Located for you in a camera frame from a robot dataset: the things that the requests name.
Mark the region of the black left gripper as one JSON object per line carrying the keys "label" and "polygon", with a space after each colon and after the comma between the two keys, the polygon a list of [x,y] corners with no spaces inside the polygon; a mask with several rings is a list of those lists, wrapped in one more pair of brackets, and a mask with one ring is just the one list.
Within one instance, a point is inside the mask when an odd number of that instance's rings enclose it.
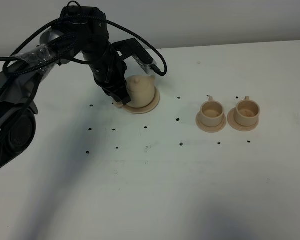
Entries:
{"label": "black left gripper", "polygon": [[107,38],[97,37],[89,40],[82,50],[85,61],[93,73],[94,81],[106,95],[118,98],[118,104],[127,105],[131,97],[127,92],[124,73],[126,65],[119,60]]}

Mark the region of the black and grey left robot arm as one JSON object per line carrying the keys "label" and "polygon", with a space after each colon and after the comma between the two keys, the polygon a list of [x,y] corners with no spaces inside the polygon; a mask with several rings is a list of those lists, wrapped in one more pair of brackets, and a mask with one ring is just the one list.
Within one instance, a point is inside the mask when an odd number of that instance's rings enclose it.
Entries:
{"label": "black and grey left robot arm", "polygon": [[54,66],[75,62],[88,65],[98,86],[115,101],[129,103],[125,56],[111,43],[111,22],[96,7],[71,1],[58,19],[39,29],[39,45],[22,53],[17,48],[2,58],[0,72],[0,168],[18,157],[32,143],[38,108],[34,99],[41,82]]}

